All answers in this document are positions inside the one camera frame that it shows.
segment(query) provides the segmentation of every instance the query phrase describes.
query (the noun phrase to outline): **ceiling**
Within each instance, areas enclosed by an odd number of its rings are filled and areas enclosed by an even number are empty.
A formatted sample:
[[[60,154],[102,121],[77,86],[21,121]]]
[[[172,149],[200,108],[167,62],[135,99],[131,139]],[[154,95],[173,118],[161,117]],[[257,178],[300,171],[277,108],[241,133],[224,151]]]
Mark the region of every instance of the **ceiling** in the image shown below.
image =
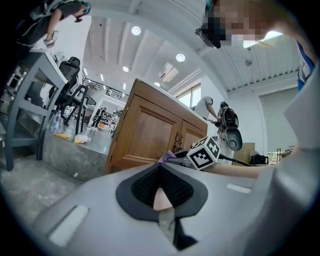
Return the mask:
[[[135,77],[161,83],[158,74],[166,63],[179,73],[161,88],[181,91],[191,81],[207,75],[224,97],[250,86],[286,80],[296,72],[299,56],[295,42],[284,36],[244,49],[241,41],[207,47],[194,33],[201,26],[205,0],[91,0],[92,25],[88,34],[84,67],[89,78],[129,93]],[[139,26],[141,34],[131,33]],[[186,57],[177,62],[177,53]],[[131,70],[125,73],[122,66]]]

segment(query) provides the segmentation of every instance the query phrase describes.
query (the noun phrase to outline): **person's arm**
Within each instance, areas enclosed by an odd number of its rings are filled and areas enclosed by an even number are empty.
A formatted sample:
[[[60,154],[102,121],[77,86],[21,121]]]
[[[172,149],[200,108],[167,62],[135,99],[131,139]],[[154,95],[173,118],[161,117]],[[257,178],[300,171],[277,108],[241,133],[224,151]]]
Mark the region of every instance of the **person's arm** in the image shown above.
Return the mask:
[[[249,167],[216,163],[204,168],[203,171],[212,174],[257,179],[259,174],[267,167],[269,165]]]
[[[214,108],[212,107],[212,104],[207,104],[207,108],[209,110],[209,112],[211,113],[211,115],[213,115],[217,120],[220,120],[221,118],[219,116],[217,116]]]
[[[48,29],[46,31],[47,35],[46,35],[46,41],[50,41],[53,39],[53,34],[55,31],[55,27],[56,25],[59,23],[60,19],[62,17],[62,12],[60,9],[55,9],[53,14],[50,17],[49,20],[49,25],[48,25]]]

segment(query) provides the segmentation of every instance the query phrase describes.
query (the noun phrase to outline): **railing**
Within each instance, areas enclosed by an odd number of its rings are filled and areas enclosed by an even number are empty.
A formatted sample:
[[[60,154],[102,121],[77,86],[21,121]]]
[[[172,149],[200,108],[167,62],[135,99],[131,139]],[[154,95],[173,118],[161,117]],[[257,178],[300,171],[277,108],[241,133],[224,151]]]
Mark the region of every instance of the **railing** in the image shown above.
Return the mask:
[[[128,94],[125,94],[124,92],[121,92],[121,91],[118,91],[114,88],[111,88],[109,86],[106,86],[102,83],[99,83],[99,82],[96,82],[96,81],[92,81],[92,80],[89,80],[87,78],[85,78],[82,82],[82,84],[84,86],[88,86],[90,87],[91,89],[95,90],[95,91],[101,91],[101,90],[106,90],[106,95],[112,97],[112,98],[115,98],[117,100],[120,100],[122,102],[127,102],[128,101],[128,97],[129,95]]]

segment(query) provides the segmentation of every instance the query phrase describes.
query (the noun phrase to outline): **cabinet door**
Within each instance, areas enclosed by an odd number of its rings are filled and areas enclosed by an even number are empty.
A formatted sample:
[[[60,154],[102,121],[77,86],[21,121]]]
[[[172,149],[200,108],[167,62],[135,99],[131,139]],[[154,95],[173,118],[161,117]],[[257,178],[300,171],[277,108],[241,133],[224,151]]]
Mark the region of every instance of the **cabinet door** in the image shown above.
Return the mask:
[[[173,150],[181,123],[180,117],[135,95],[123,119],[111,166],[128,169],[155,163]]]
[[[207,133],[192,124],[182,121],[179,143],[184,150],[189,150],[191,144],[207,136]]]

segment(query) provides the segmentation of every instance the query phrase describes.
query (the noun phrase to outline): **person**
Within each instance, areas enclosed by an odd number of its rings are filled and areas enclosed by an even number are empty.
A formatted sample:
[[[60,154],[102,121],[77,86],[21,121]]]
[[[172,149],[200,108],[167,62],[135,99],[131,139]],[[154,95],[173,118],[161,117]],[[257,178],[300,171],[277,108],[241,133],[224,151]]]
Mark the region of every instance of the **person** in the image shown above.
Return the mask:
[[[104,116],[106,110],[107,109],[105,107],[98,109],[98,111],[99,111],[99,112],[97,111],[98,112],[98,114],[97,114],[98,118],[97,118],[97,120],[95,120],[92,123],[92,127],[98,128],[98,124],[100,123],[100,121],[101,121],[102,117]]]
[[[269,0],[207,0],[213,8],[213,16],[223,17],[222,27],[228,35],[243,35],[245,40],[259,41],[269,31],[277,31],[293,38],[297,42],[297,49],[300,55],[300,66],[298,69],[297,87],[300,92],[308,78],[311,76],[318,56],[305,36],[297,21],[283,6],[275,1]],[[301,151],[297,144],[292,155]],[[265,170],[265,166],[235,166],[214,164],[204,169],[206,172],[257,178]]]
[[[53,47],[57,24],[70,15],[76,18],[75,22],[80,22],[81,17],[87,15],[90,10],[89,3],[74,0],[61,3],[51,12],[51,15],[40,17],[38,20],[33,20],[30,17],[23,20],[15,31],[17,62],[23,60],[29,50],[45,35],[44,44],[47,48]]]
[[[209,113],[213,115],[217,121],[220,121],[220,117],[217,116],[212,104],[214,103],[213,99],[209,96],[205,96],[199,100],[197,105],[194,108],[194,112],[196,112],[199,116],[203,117],[205,120],[208,120],[211,123],[214,123],[213,120],[208,119]]]

